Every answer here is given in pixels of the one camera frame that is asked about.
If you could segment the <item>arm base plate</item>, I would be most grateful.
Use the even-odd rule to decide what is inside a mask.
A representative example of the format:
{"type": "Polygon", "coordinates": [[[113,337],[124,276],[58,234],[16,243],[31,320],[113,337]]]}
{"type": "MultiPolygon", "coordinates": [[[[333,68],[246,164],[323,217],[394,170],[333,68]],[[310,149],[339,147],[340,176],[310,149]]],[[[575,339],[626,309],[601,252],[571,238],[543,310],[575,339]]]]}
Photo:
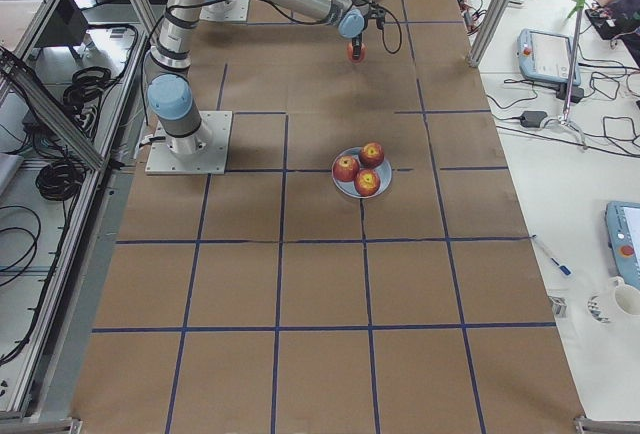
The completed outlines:
{"type": "Polygon", "coordinates": [[[159,124],[149,137],[145,172],[149,175],[223,175],[232,128],[231,111],[201,111],[201,125],[192,135],[172,137],[159,124]]]}
{"type": "Polygon", "coordinates": [[[228,0],[205,6],[200,19],[209,22],[244,23],[249,12],[249,0],[228,0]]]}

